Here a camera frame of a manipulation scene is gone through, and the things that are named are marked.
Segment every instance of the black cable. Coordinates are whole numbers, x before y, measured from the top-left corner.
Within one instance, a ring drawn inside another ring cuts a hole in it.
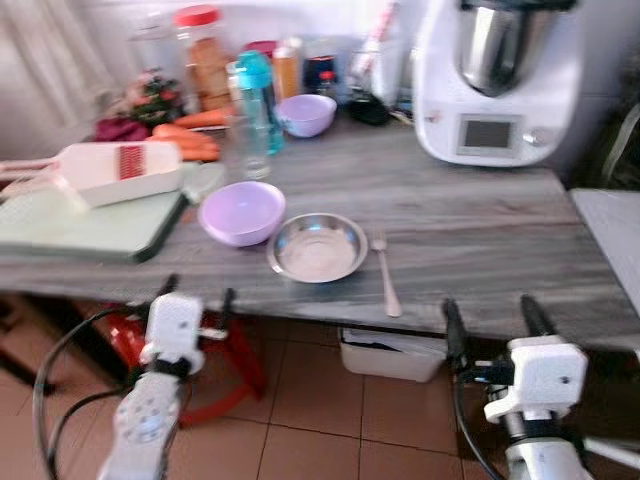
[[[49,480],[59,480],[58,472],[48,461],[48,442],[47,442],[47,432],[46,432],[46,424],[45,424],[45,415],[44,415],[44,389],[46,380],[49,377],[49,372],[53,368],[55,361],[57,360],[60,353],[67,346],[69,341],[76,335],[80,330],[88,327],[92,323],[100,320],[101,318],[106,317],[107,315],[111,315],[113,313],[132,313],[135,311],[131,307],[119,307],[119,308],[109,308],[107,310],[102,310],[101,312],[96,313],[95,315],[89,317],[83,322],[76,325],[72,328],[62,339],[56,343],[53,349],[47,354],[42,366],[38,370],[38,375],[36,376],[36,381],[33,386],[33,425],[35,429],[36,436],[36,446],[42,459],[45,463],[45,470],[47,472],[47,476]]]
[[[495,469],[495,467],[491,464],[487,457],[485,457],[480,448],[478,448],[478,445],[471,436],[469,426],[467,425],[467,419],[464,416],[463,390],[464,381],[458,376],[456,377],[456,381],[453,384],[453,407],[456,413],[456,418],[458,419],[458,425],[460,425],[460,430],[462,430],[464,438],[467,440],[469,447],[471,447],[473,454],[480,462],[480,465],[482,465],[482,468],[484,468],[487,472],[487,475],[489,475],[493,480],[505,480],[505,478]]]
[[[103,398],[114,397],[117,395],[121,395],[126,393],[130,389],[129,386],[116,388],[114,390],[108,390],[106,392],[95,393],[93,395],[89,395],[88,397],[83,398],[82,400],[76,402],[67,412],[58,420],[56,426],[53,429],[53,434],[51,435],[51,441],[49,442],[49,449],[47,450],[47,463],[49,467],[57,472],[57,456],[58,456],[58,446],[60,444],[60,438],[62,436],[62,431],[66,426],[69,419],[82,407],[89,405],[92,402],[96,402],[98,400],[102,400]]]

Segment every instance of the gray marble countertop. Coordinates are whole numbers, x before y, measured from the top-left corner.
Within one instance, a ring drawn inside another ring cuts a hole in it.
[[[0,256],[0,290],[148,299],[176,272],[181,289],[213,310],[233,287],[241,313],[430,334],[444,332],[439,306],[452,296],[472,335],[503,340],[525,334],[518,299],[529,292],[572,341],[613,350],[640,346],[640,320],[550,170],[450,165],[430,158],[410,127],[340,119],[319,138],[290,140],[273,159],[268,181],[284,192],[288,217],[331,212],[365,231],[384,228],[404,315],[384,313],[374,254],[346,279],[295,283],[269,268],[264,245],[232,249],[210,239],[194,210],[140,265]]]

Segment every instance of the table leg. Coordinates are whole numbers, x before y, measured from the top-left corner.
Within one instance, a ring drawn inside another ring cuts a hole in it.
[[[35,295],[26,295],[24,298],[63,334],[84,320],[69,300]],[[115,349],[93,326],[78,332],[73,343],[117,383],[123,384],[126,381],[127,366]]]
[[[11,375],[26,385],[33,386],[36,383],[36,374],[33,370],[4,350],[0,350],[0,367],[6,369]],[[55,386],[53,384],[46,382],[44,385],[44,394],[49,395],[54,389]]]

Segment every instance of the carrot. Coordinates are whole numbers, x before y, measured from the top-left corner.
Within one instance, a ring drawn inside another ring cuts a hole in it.
[[[207,137],[207,141],[201,139],[193,139],[191,137],[147,137],[145,140],[149,142],[174,142],[177,143],[180,148],[207,148],[212,150],[219,150],[218,144],[213,139]]]
[[[219,156],[217,150],[204,148],[181,148],[180,151],[185,162],[215,162]]]
[[[216,108],[206,112],[194,113],[180,117],[173,121],[175,125],[184,128],[211,127],[214,125],[226,125],[226,118],[233,113],[232,107]]]
[[[173,125],[171,123],[163,123],[153,129],[154,137],[180,137],[180,138],[192,138],[194,140],[200,140],[201,142],[208,142],[211,137],[204,133],[191,132],[186,128]]]

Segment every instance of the red lid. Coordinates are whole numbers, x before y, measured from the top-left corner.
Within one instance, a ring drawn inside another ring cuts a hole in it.
[[[220,12],[211,5],[194,5],[181,8],[173,15],[173,23],[179,27],[197,27],[217,22]]]
[[[269,58],[273,58],[273,51],[277,46],[278,42],[274,42],[273,40],[263,40],[260,42],[247,43],[244,47],[242,47],[242,51],[246,52],[247,50],[257,50],[263,55],[266,55]]]

